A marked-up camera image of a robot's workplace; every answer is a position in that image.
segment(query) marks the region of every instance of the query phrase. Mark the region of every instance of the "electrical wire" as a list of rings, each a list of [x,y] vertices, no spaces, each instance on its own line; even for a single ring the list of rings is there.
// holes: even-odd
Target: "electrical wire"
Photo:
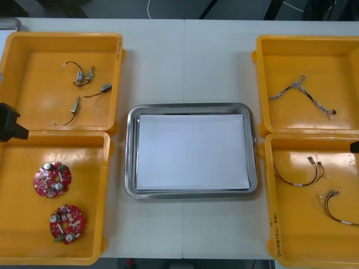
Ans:
[[[281,91],[279,94],[272,96],[269,98],[269,100],[276,100],[281,98],[288,90],[290,89],[298,89],[300,90],[302,93],[304,93],[319,109],[320,111],[325,114],[329,119],[333,118],[333,115],[336,115],[336,111],[334,109],[330,110],[327,109],[325,107],[323,107],[321,104],[319,104],[310,94],[309,92],[306,91],[306,89],[304,89],[302,87],[302,83],[305,81],[306,76],[305,75],[301,75],[297,81],[293,81],[292,84],[290,86],[288,86],[287,88],[285,88],[283,91]]]
[[[78,63],[73,62],[73,61],[66,62],[66,63],[63,64],[63,66],[67,65],[68,63],[73,63],[73,64],[77,65],[77,66],[79,67],[79,69],[80,69],[82,72],[84,72],[84,70],[81,68],[81,66],[80,66]]]
[[[73,84],[76,86],[76,87],[83,87],[87,84],[89,84],[91,81],[89,80],[88,82],[84,83],[84,84],[76,84],[76,82],[74,81]]]
[[[67,122],[67,123],[64,123],[64,124],[56,124],[56,123],[54,123],[55,125],[68,125],[70,122],[72,122],[73,121],[73,119],[75,118],[75,116],[76,116],[76,114],[77,113],[74,113],[73,115],[72,115],[72,118]]]
[[[147,15],[148,15],[148,18],[150,18],[152,20],[151,15],[150,15],[150,4],[151,4],[151,0],[148,0],[148,3],[147,3]]]
[[[310,186],[310,185],[314,184],[315,182],[317,182],[318,180],[320,180],[320,179],[323,177],[323,175],[324,175],[324,167],[323,167],[323,165],[322,165],[322,163],[321,163],[320,161],[317,162],[317,165],[316,165],[312,157],[309,157],[308,160],[309,160],[309,162],[313,165],[313,167],[314,167],[314,169],[315,169],[315,177],[314,177],[314,179],[313,179],[311,182],[309,182],[309,183],[298,184],[298,183],[292,183],[292,182],[289,182],[289,181],[285,180],[285,179],[279,174],[277,167],[275,167],[275,164],[273,164],[273,167],[274,167],[274,170],[275,170],[275,172],[277,173],[277,175],[275,174],[274,176],[277,177],[277,178],[279,178],[279,179],[281,179],[281,180],[284,181],[285,183],[287,183],[287,184],[289,184],[289,185],[292,185],[292,186],[296,186],[296,187],[306,187],[306,186]],[[318,171],[319,171],[319,170],[318,170],[318,166],[321,167],[321,169],[322,169],[322,172],[321,172],[321,174],[320,174],[319,177],[318,177]]]
[[[103,94],[104,92],[101,91],[99,92],[98,94],[92,94],[92,95],[83,95],[84,98],[90,98],[90,97],[93,97],[93,96],[97,96],[97,95],[100,95],[100,94]]]
[[[335,3],[336,3],[336,0],[333,0],[333,4],[330,6],[330,11],[329,11],[329,14],[328,14],[328,18],[326,19],[327,21],[329,21],[330,20],[330,17],[331,17],[331,15],[332,15],[332,12],[333,12],[333,7],[334,7],[334,5],[335,5]]]
[[[325,198],[325,201],[324,201],[324,209],[325,209],[325,212],[326,214],[333,220],[337,221],[337,222],[341,222],[341,223],[344,223],[344,224],[347,224],[347,225],[351,225],[351,226],[359,226],[359,224],[356,224],[356,223],[352,223],[352,222],[349,222],[349,221],[344,221],[344,220],[340,220],[336,217],[333,216],[333,214],[330,212],[329,210],[329,200],[334,197],[334,196],[337,196],[338,194],[340,194],[339,191],[335,191],[335,190],[332,190],[328,193],[328,195],[326,196]]]
[[[334,4],[331,5],[328,10],[331,10],[336,3],[337,3],[337,0],[334,0]],[[297,10],[297,11],[304,12],[304,10],[301,10],[300,8],[297,8],[297,7],[295,7],[295,6],[292,6],[291,4],[289,4],[289,3],[287,3],[287,2],[283,2],[283,4],[286,4],[288,7],[291,7],[291,8],[293,8],[293,9]]]
[[[288,7],[294,8],[294,9],[297,10],[297,11],[304,12],[304,10],[301,10],[301,9],[299,9],[299,8],[297,8],[297,7],[295,7],[295,6],[292,6],[291,4],[288,4],[288,3],[286,3],[286,2],[283,2],[283,4],[286,4]]]

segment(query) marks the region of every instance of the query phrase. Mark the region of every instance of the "circular circuit board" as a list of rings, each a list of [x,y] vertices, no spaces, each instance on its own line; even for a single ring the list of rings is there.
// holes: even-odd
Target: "circular circuit board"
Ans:
[[[67,192],[70,183],[70,170],[59,161],[44,164],[40,167],[40,172],[36,173],[34,177],[35,191],[48,198],[54,198]]]
[[[56,243],[73,243],[81,236],[84,228],[84,216],[76,206],[62,205],[50,216],[50,231]]]

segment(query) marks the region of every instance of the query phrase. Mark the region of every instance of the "yellow tray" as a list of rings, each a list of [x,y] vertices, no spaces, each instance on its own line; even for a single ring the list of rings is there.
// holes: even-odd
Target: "yellow tray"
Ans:
[[[0,64],[4,80],[0,84],[0,102],[16,108],[18,123],[29,130],[116,131],[116,106],[125,56],[120,34],[104,33],[27,33],[11,34]],[[73,85],[79,68],[86,72],[95,67],[92,83],[78,88]],[[100,92],[112,84],[112,90],[92,98],[83,94]],[[72,103],[80,96],[79,112],[72,123]]]
[[[359,38],[260,36],[256,63],[262,136],[269,133],[359,133]],[[269,100],[300,75],[302,86],[322,106],[335,109],[330,120],[310,99],[290,89]]]
[[[349,144],[359,136],[270,134],[260,147],[265,157],[270,239],[268,251],[284,267],[359,268],[359,227],[328,217],[322,206],[330,190],[340,195],[330,200],[331,213],[345,221],[359,222],[357,154]],[[307,187],[289,185],[310,182],[315,171],[308,161],[321,161],[325,175]]]
[[[103,236],[110,138],[105,132],[32,131],[29,139],[0,143],[0,264],[90,265],[105,248]],[[33,178],[48,162],[60,161],[72,182],[56,198],[39,196]],[[85,216],[79,240],[55,243],[52,212],[76,205]]]

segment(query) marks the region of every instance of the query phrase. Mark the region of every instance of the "stainless steel tray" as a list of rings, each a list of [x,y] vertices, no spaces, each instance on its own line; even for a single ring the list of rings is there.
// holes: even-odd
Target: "stainless steel tray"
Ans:
[[[137,190],[137,157],[140,115],[226,115],[242,114],[245,132],[249,189]],[[205,198],[249,196],[257,188],[255,136],[251,110],[241,103],[159,104],[132,108],[127,118],[125,189],[134,199]]]

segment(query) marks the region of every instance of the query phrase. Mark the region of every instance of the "white table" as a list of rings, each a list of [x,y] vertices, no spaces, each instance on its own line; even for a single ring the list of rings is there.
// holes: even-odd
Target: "white table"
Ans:
[[[30,31],[116,32],[124,38],[118,120],[137,104],[241,102],[260,121],[251,53],[262,34],[359,35],[355,22],[22,18]],[[253,197],[137,201],[123,187],[125,133],[113,141],[102,257],[269,259],[263,162]]]

